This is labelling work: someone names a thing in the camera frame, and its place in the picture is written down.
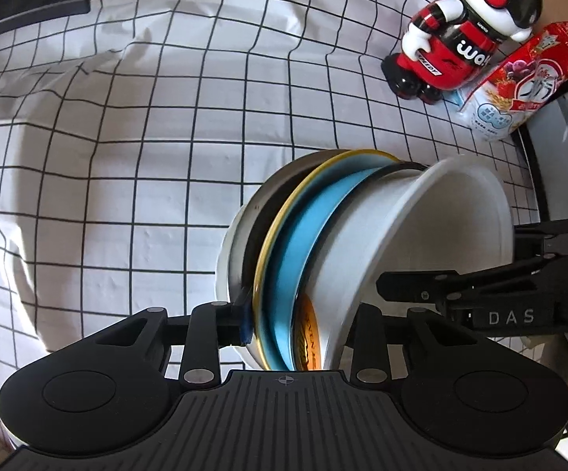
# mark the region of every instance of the ridged black pad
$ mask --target ridged black pad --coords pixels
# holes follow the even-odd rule
[[[21,448],[1,471],[568,471],[554,450],[483,459],[439,447],[393,400],[339,372],[232,372],[186,393],[166,424],[111,455],[59,458]]]

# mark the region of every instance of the grid sheet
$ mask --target grid sheet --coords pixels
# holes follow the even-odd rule
[[[515,222],[536,221],[510,141],[474,139],[445,102],[397,100],[382,76],[427,1],[92,0],[1,35],[0,387],[126,315],[213,300],[239,207],[313,150],[479,155]]]

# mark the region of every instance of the snack package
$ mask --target snack package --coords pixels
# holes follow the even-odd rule
[[[543,31],[498,67],[453,93],[465,125],[494,141],[527,121],[568,81],[568,21]]]

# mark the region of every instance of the toy robot arm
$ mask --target toy robot arm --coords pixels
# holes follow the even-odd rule
[[[437,0],[419,11],[413,19],[413,25],[431,34],[449,21],[458,19],[464,10],[460,0]]]
[[[458,19],[465,8],[460,0],[437,0],[427,5],[413,18],[402,37],[402,53],[417,61],[417,51],[430,52],[430,37],[449,21]]]
[[[530,36],[533,34],[532,28],[524,28],[517,33],[512,34],[511,39],[515,42],[526,42]]]

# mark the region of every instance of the robot toy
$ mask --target robot toy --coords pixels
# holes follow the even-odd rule
[[[443,90],[473,80],[499,45],[524,42],[539,19],[543,0],[436,0],[414,16],[401,53],[387,56],[382,71],[403,99],[434,104]]]

